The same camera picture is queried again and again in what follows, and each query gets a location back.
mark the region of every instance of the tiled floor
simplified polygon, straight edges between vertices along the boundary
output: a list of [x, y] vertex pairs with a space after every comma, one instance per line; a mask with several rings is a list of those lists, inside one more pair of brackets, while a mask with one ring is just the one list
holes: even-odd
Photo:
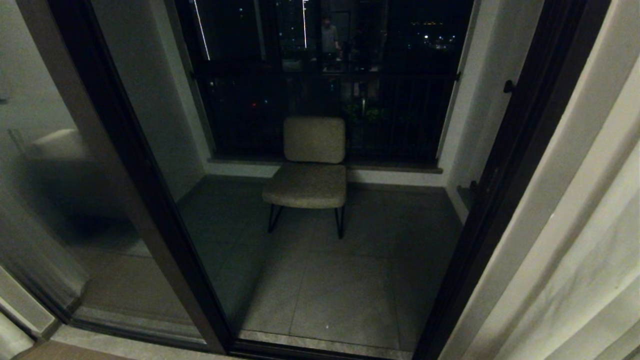
[[131, 223], [115, 222], [94, 236], [65, 239], [89, 278], [76, 320], [204, 342]]
[[104, 352], [88, 350], [48, 341], [18, 355], [15, 360], [127, 360], [126, 357], [115, 356]]
[[236, 331], [412, 352], [461, 224], [443, 189], [349, 189], [332, 209], [284, 209], [266, 233], [261, 183], [207, 178], [179, 208]]

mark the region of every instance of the glass sliding door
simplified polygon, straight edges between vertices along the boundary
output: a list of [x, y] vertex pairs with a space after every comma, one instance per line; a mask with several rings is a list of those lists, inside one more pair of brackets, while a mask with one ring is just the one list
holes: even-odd
[[[40, 6], [27, 11], [31, 26], [51, 23], [45, 3], [28, 6]], [[41, 56], [29, 30], [15, 3], [0, 4], [0, 265], [64, 322], [207, 350], [145, 243], [146, 209], [132, 207], [126, 175], [107, 165], [116, 153], [96, 151], [99, 131], [67, 108], [77, 89], [63, 100], [45, 66], [63, 43]], [[75, 114], [93, 111], [78, 102]]]

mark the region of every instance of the door handle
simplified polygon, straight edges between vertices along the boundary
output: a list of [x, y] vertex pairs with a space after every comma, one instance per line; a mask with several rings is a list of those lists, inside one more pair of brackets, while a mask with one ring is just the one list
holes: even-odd
[[504, 92], [505, 94], [508, 94], [510, 92], [514, 92], [515, 90], [516, 90], [516, 85], [513, 83], [513, 81], [507, 80], [504, 83], [504, 88], [502, 89], [502, 92]]

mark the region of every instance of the chair seat cushion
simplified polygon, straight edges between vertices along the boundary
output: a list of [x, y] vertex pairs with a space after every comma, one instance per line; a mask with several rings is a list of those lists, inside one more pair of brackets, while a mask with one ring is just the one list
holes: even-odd
[[344, 165], [286, 163], [262, 192], [264, 201], [289, 208], [339, 208], [347, 198]]

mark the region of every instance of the baseboard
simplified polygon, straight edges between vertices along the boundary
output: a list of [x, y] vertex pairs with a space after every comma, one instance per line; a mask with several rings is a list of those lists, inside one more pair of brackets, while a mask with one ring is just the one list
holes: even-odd
[[460, 222], [464, 224], [467, 221], [467, 216], [469, 216], [469, 210], [465, 206], [465, 203], [462, 201], [460, 194], [456, 191], [456, 189], [445, 188], [447, 190], [447, 195], [449, 196], [449, 200], [451, 200], [451, 204], [453, 204], [453, 208], [456, 210], [456, 214], [460, 218]]
[[[280, 165], [242, 164], [242, 163], [208, 163], [205, 167], [207, 175], [229, 176], [233, 178], [269, 179], [280, 168]], [[348, 169], [350, 183], [386, 184], [400, 186], [442, 187], [443, 174], [434, 172], [409, 172], [406, 168], [398, 171]]]
[[270, 177], [234, 176], [234, 175], [206, 175], [204, 179], [215, 179], [220, 181], [238, 181], [240, 183], [262, 183], [266, 184]]
[[349, 187], [361, 190], [374, 190], [381, 192], [417, 192], [430, 193], [441, 192], [440, 186], [414, 186], [414, 185], [398, 185], [398, 184], [370, 184], [370, 183], [353, 183], [349, 182]]

